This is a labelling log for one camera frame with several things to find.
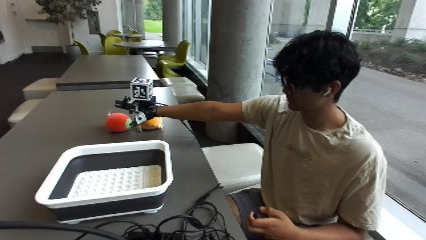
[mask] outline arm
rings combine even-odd
[[[242,103],[222,103],[203,101],[157,107],[157,115],[179,120],[202,122],[246,122],[242,113]]]
[[[366,236],[366,230],[348,225],[340,218],[336,223],[311,227],[297,227],[283,212],[273,208],[261,209],[270,218],[254,219],[250,214],[247,220],[247,229],[261,234],[265,239],[286,240],[362,240]]]

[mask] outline grass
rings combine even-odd
[[[426,42],[398,39],[390,41],[355,42],[358,53],[364,62],[388,69],[402,69],[426,75]]]
[[[143,20],[145,32],[162,33],[162,20]]]

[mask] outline yellow chair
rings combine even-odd
[[[109,30],[106,36],[111,36],[113,33],[121,33],[118,30]]]
[[[170,68],[182,67],[186,64],[186,54],[190,43],[182,40],[175,49],[175,54],[173,56],[159,56],[155,71],[162,77],[181,77]]]
[[[127,33],[129,33],[129,34],[138,34],[138,32],[134,31],[134,30],[127,31]],[[139,42],[141,40],[142,40],[141,37],[134,37],[134,38],[129,38],[129,39],[127,39],[127,42]]]
[[[185,64],[181,63],[173,63],[166,60],[159,60],[157,62],[157,74],[161,78],[174,78],[174,77],[183,77],[178,73],[173,71],[173,67],[181,67]]]
[[[171,61],[177,61],[177,62],[186,61],[186,54],[187,54],[189,45],[190,45],[190,43],[186,40],[182,40],[177,45],[174,55],[158,56],[158,60],[171,60]]]
[[[123,47],[115,47],[113,44],[122,42],[122,39],[114,36],[105,38],[105,55],[127,55]]]
[[[74,44],[80,48],[81,55],[89,55],[89,51],[88,51],[86,47],[82,45],[82,43],[78,42],[77,40],[74,40]]]

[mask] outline plastic tub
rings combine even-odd
[[[169,145],[139,141],[70,148],[36,193],[61,223],[154,213],[173,181]]]

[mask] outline potted plant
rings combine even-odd
[[[96,6],[101,4],[101,0],[36,0],[41,6],[40,14],[46,14],[46,21],[56,24],[69,24],[70,38],[65,45],[65,52],[72,60],[80,55],[78,46],[74,44],[74,33],[72,31],[72,22],[78,19],[88,19],[93,15]]]

